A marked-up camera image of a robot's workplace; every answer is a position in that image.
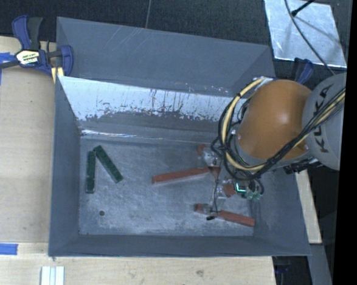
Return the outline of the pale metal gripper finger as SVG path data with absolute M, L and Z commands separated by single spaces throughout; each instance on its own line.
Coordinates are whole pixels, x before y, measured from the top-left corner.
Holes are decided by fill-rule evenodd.
M 204 149 L 202 153 L 204 162 L 209 168 L 219 168 L 220 158 L 211 149 Z
M 218 216 L 218 214 L 223 210 L 223 205 L 226 202 L 226 194 L 223 187 L 218 186 L 212 196 L 212 204 L 210 206 L 210 214 L 212 216 Z

